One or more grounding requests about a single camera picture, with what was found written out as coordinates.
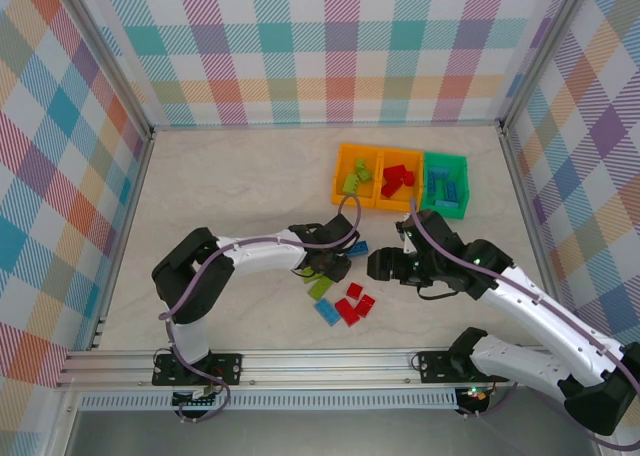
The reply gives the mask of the orange plastic bin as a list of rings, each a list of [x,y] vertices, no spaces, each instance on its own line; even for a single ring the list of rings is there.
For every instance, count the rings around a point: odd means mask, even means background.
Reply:
[[[397,148],[382,148],[381,170],[379,179],[381,188],[387,181],[383,176],[386,167],[404,165],[406,171],[413,171],[415,174],[415,184],[413,187],[403,186],[394,194],[391,199],[386,199],[381,195],[376,202],[376,208],[382,210],[399,211],[407,213],[410,210],[410,200],[414,199],[419,205],[424,191],[424,154],[416,150],[405,150]]]
[[[359,180],[355,195],[363,208],[374,208],[380,195],[379,172],[382,161],[381,150],[374,146],[341,144],[335,165],[331,202],[338,205],[347,195],[343,193],[342,186],[348,173],[357,174],[355,163],[358,158],[363,158],[366,161],[366,169],[372,173],[372,180],[368,182]]]

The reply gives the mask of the small controller board with LED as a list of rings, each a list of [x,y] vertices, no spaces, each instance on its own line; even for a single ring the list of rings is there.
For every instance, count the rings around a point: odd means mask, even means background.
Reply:
[[[488,401],[492,394],[492,389],[488,387],[471,386],[457,391],[459,405],[479,403]]]

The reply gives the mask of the wide aluminium mounting rail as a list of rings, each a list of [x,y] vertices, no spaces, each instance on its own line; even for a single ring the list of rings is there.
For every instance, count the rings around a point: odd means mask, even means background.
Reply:
[[[366,389],[398,388],[421,384],[434,387],[488,386],[492,383],[422,383],[412,364],[416,348],[334,349],[334,350],[245,350],[239,389]],[[154,358],[168,351],[87,351],[71,353],[56,383],[59,390],[133,390],[166,389],[173,391],[208,387],[153,386]],[[567,372],[557,358],[538,348],[494,345],[489,350],[491,368],[486,375],[513,380],[527,386],[542,384]]]

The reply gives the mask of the aluminium frame post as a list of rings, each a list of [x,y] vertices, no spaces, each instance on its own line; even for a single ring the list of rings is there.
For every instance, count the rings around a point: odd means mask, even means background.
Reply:
[[[65,456],[79,411],[81,392],[65,391],[45,451],[45,456]]]
[[[541,0],[533,19],[531,36],[525,36],[527,47],[511,86],[499,109],[496,124],[501,133],[507,135],[530,99],[542,73],[556,54],[584,0]]]
[[[70,10],[72,19],[78,25],[82,36],[87,40],[87,45],[96,57],[98,65],[104,70],[115,93],[121,98],[125,110],[145,138],[150,140],[153,137],[152,125],[84,0],[64,0],[64,4]]]

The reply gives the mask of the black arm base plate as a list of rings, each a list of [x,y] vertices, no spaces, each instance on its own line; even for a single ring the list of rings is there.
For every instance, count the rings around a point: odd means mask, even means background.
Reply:
[[[210,353],[192,366],[232,386],[239,384],[242,359],[239,353]],[[173,353],[159,354],[154,358],[151,379],[153,386],[197,386],[210,383],[209,379],[193,373],[182,365]]]
[[[505,378],[480,372],[468,357],[454,355],[450,351],[418,352],[412,364],[419,371],[422,383],[506,382]]]

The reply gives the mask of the small green circuit board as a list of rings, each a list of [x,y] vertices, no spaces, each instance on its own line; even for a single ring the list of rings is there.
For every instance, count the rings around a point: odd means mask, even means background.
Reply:
[[[181,405],[187,407],[209,407],[214,405],[219,394],[220,391],[215,387],[174,391],[172,393],[171,404],[175,407]]]

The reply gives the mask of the green plastic bin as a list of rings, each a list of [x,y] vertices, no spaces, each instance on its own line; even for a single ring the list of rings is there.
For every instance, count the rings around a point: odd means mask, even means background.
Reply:
[[[446,179],[437,179],[436,193],[430,195],[427,191],[427,174],[432,167],[447,167],[450,169],[449,177]],[[465,217],[467,205],[470,199],[470,187],[468,181],[468,164],[464,156],[451,155],[444,153],[425,152],[424,153],[424,192],[420,203],[421,210],[433,210],[438,212],[444,218],[463,220]],[[445,208],[434,205],[436,200],[447,200],[445,185],[449,180],[457,183],[459,191],[459,208]]]

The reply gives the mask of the aluminium frame rail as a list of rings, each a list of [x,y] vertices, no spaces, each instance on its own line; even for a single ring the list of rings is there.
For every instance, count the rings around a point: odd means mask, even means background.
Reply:
[[[577,309],[561,294],[560,283],[557,279],[551,257],[546,251],[542,229],[537,218],[533,201],[527,190],[524,173],[518,163],[516,152],[511,144],[509,136],[496,125],[494,127],[499,141],[503,157],[512,181],[516,199],[524,221],[524,226],[529,238],[532,253],[536,262],[539,286],[549,294],[556,302],[564,306],[572,315],[580,317]]]
[[[96,314],[91,319],[90,332],[88,333],[86,342],[83,345],[83,351],[91,351],[93,349],[97,349],[100,345],[101,335],[103,332],[101,327],[106,322],[111,302],[113,300],[117,279],[132,230],[136,209],[139,204],[145,177],[147,175],[149,164],[152,158],[155,139],[156,131],[154,128],[152,128],[150,136],[146,139],[143,145],[139,171],[134,180],[134,185],[131,190],[130,198],[126,207],[126,213],[123,219],[123,225],[118,239],[116,240],[112,264],[105,282],[103,292],[101,293],[101,296],[97,301]]]
[[[223,131],[223,130],[293,130],[293,129],[345,129],[345,128],[407,128],[407,127],[496,127],[500,126],[499,119],[468,119],[468,120],[436,120],[436,121],[360,121],[360,122],[307,122],[307,123],[263,123],[263,124],[232,124],[232,125],[156,125],[154,134],[160,132],[195,132],[195,131]]]

